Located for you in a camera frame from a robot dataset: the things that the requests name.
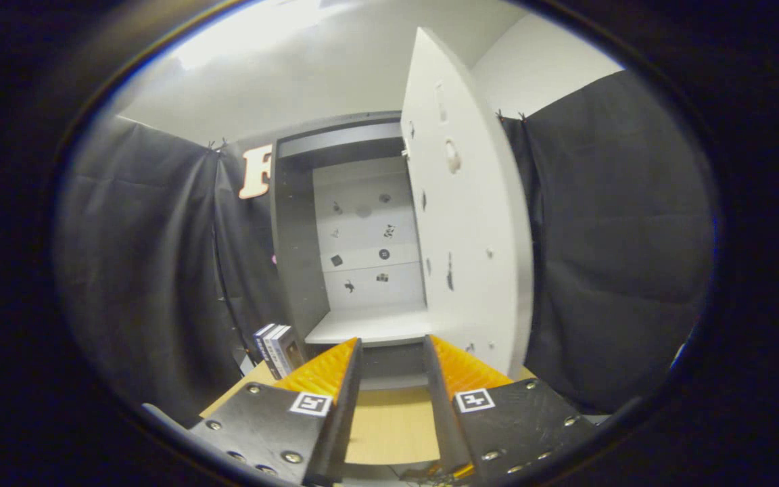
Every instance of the white shelf board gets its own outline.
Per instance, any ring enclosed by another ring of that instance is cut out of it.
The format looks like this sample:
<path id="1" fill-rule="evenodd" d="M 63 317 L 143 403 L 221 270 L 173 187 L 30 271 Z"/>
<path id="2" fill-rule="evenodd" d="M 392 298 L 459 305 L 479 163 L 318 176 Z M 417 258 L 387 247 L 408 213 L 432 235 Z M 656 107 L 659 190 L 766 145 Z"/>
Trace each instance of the white shelf board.
<path id="1" fill-rule="evenodd" d="M 306 343 L 335 345 L 358 336 L 364 346 L 398 345 L 416 342 L 431 329 L 425 303 L 334 309 L 306 336 Z"/>

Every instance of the stack of books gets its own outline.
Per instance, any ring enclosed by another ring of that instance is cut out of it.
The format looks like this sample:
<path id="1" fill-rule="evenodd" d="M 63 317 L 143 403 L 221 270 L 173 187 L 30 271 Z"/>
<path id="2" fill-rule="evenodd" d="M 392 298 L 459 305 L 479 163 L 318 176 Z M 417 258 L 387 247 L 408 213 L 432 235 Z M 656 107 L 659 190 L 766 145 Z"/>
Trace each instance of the stack of books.
<path id="1" fill-rule="evenodd" d="M 287 377 L 305 363 L 293 327 L 268 324 L 254 334 L 254 341 L 275 379 Z"/>

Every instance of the cabinet door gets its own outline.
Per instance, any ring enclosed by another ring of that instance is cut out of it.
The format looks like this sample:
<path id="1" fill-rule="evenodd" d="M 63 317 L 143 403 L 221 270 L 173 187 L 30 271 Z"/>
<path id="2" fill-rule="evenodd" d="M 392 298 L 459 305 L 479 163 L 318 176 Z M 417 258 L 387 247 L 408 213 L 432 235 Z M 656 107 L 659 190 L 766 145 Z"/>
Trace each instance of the cabinet door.
<path id="1" fill-rule="evenodd" d="M 432 333 L 517 379 L 531 331 L 531 230 L 513 152 L 473 78 L 417 31 L 402 108 Z"/>

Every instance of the black fabric backdrop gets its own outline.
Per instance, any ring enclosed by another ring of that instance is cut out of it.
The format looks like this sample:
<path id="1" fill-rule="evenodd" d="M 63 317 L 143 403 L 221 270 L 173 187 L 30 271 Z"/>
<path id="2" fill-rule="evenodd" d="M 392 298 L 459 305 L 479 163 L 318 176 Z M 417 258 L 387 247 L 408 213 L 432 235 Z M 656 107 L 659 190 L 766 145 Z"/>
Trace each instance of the black fabric backdrop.
<path id="1" fill-rule="evenodd" d="M 347 117 L 333 119 L 344 123 Z M 53 249 L 74 336 L 127 402 L 189 425 L 284 321 L 270 195 L 240 200 L 242 152 L 114 118 L 65 175 Z M 695 149 L 628 72 L 525 118 L 500 116 L 535 256 L 526 367 L 585 412 L 659 385 L 695 324 L 713 222 Z"/>
<path id="2" fill-rule="evenodd" d="M 127 402 L 189 425 L 241 377 L 216 295 L 218 154 L 121 118 L 79 154 L 53 247 L 74 337 Z"/>
<path id="3" fill-rule="evenodd" d="M 614 412 L 661 384 L 701 312 L 714 253 L 704 154 L 627 71 L 503 123 L 532 178 L 525 364 L 583 410 Z"/>

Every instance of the bolt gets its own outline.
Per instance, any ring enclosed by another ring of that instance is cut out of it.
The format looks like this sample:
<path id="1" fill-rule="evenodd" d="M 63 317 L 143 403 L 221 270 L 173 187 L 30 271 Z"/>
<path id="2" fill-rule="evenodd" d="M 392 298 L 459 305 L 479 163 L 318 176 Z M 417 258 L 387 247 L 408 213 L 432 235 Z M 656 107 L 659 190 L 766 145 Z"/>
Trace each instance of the bolt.
<path id="1" fill-rule="evenodd" d="M 497 450 L 491 450 L 488 451 L 485 455 L 483 455 L 482 459 L 486 460 L 486 462 L 490 460 L 497 459 L 497 457 L 500 457 L 500 451 Z"/>
<path id="2" fill-rule="evenodd" d="M 284 454 L 281 455 L 285 462 L 288 463 L 301 463 L 302 462 L 302 456 L 299 453 L 295 453 L 295 451 L 285 451 Z"/>

